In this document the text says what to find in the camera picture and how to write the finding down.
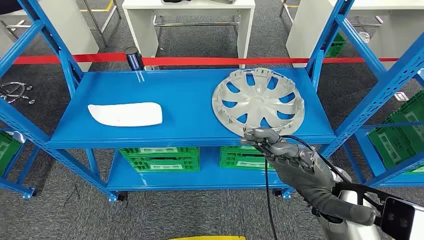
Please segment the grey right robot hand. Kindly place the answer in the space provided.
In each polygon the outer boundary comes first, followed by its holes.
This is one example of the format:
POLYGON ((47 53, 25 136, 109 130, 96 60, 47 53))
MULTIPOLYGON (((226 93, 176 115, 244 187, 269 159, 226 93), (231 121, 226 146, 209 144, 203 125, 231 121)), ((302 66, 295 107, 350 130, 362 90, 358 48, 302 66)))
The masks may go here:
POLYGON ((246 131, 241 141, 262 150, 280 180, 320 213, 364 226, 374 223, 377 214, 372 208, 333 195, 334 176, 316 151, 290 143, 267 127, 246 131))

